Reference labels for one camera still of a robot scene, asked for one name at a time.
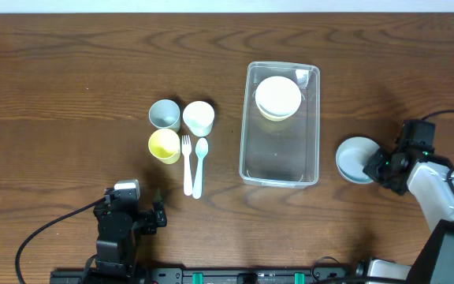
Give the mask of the grey-blue plastic bowl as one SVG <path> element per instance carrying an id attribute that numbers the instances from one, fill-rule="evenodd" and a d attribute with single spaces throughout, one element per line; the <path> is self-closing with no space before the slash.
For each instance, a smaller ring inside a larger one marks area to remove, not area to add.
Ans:
<path id="1" fill-rule="evenodd" d="M 336 164 L 340 175 L 347 181 L 356 184 L 370 184 L 363 168 L 368 159 L 380 148 L 372 139 L 354 136 L 343 141 L 336 152 Z"/>

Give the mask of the yellow plastic cup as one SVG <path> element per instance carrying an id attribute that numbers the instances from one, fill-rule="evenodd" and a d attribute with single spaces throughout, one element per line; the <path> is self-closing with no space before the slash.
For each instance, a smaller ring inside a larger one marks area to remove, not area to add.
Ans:
<path id="1" fill-rule="evenodd" d="M 180 137 L 171 129 L 158 129 L 151 134 L 148 148 L 162 163 L 174 164 L 180 158 Z"/>

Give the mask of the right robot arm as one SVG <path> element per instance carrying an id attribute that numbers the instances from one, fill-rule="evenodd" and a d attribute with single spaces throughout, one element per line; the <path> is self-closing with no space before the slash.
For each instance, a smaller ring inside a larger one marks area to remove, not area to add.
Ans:
<path id="1" fill-rule="evenodd" d="M 428 145 L 405 145 L 393 153 L 370 141 L 337 153 L 344 176 L 409 192 L 422 209 L 431 235 L 411 265 L 371 260 L 359 278 L 368 283 L 454 283 L 454 170 Z"/>

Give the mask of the white plastic bowl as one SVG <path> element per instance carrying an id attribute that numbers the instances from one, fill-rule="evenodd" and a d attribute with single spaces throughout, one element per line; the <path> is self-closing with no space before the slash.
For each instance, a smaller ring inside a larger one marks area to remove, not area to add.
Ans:
<path id="1" fill-rule="evenodd" d="M 271 114 L 295 113 L 301 102 L 298 85 L 287 77 L 268 77 L 255 90 L 256 106 Z"/>

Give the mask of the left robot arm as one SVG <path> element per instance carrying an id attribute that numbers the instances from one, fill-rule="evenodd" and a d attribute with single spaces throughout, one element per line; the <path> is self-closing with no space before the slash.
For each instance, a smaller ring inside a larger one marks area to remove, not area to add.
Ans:
<path id="1" fill-rule="evenodd" d="M 160 192 L 152 209 L 139 208 L 138 189 L 105 191 L 94 206 L 98 221 L 96 254 L 87 260 L 80 283 L 148 283 L 149 277 L 137 264 L 141 237 L 157 233 L 167 225 Z"/>

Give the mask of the yellow plastic bowl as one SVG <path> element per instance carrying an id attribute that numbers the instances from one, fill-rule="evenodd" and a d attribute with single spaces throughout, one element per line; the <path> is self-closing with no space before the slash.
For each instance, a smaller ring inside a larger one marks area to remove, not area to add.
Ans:
<path id="1" fill-rule="evenodd" d="M 266 118 L 266 119 L 268 119 L 268 120 L 270 120 L 270 121 L 284 121 L 285 119 L 290 118 L 291 116 L 294 115 L 294 113 L 291 113 L 291 114 L 283 114 L 283 115 L 271 114 L 271 113 L 265 111 L 265 110 L 264 110 L 263 108 L 261 108 L 261 107 L 258 107 L 258 110 L 259 110 L 260 114 L 261 114 L 264 118 Z"/>

